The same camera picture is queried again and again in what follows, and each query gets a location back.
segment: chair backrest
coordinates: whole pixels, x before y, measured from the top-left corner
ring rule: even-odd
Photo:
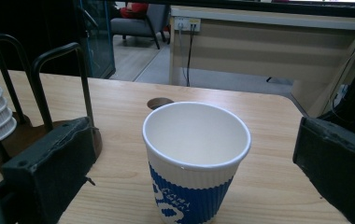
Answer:
[[[167,25],[170,8],[169,5],[149,4],[147,16],[155,32],[161,31]]]

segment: floor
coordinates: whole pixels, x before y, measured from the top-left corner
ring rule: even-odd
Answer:
[[[116,73],[110,79],[167,85],[169,45],[162,41],[160,35],[158,39],[161,49],[157,49],[151,38],[127,36],[126,40],[122,40],[120,35],[114,36]],[[306,116],[305,111],[291,96],[291,80],[271,78],[267,82],[267,79],[268,77],[246,74],[190,69],[191,87],[282,95],[292,100]],[[184,76],[180,78],[180,83],[186,85]]]

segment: wooden table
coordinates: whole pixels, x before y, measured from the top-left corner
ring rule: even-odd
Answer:
[[[42,124],[26,77],[21,72],[10,74],[23,112],[35,126]],[[78,77],[41,77],[53,120],[86,115]],[[60,223],[162,223],[141,135],[150,112],[147,102],[155,97],[218,105],[248,125],[251,150],[213,223],[347,222],[292,162],[302,115],[287,98],[92,78],[89,83],[94,122],[104,143],[88,173],[96,186],[83,186]],[[4,88],[1,76],[0,86]]]

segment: blue and white paper cup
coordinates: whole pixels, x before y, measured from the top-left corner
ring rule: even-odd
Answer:
[[[148,115],[143,138],[163,221],[210,223],[249,152],[245,123],[214,105],[173,103]]]

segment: chair leg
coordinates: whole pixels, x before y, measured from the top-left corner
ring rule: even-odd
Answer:
[[[169,45],[171,43],[171,25],[168,24],[166,28],[168,29],[168,34],[169,34],[169,38],[168,38],[168,45]]]
[[[165,35],[163,34],[163,30],[161,30],[161,37],[163,38],[163,42],[165,42],[166,41],[166,38],[165,38]]]
[[[158,39],[157,39],[156,35],[154,36],[154,41],[155,41],[155,44],[157,45],[157,49],[160,49],[160,44],[158,43]]]

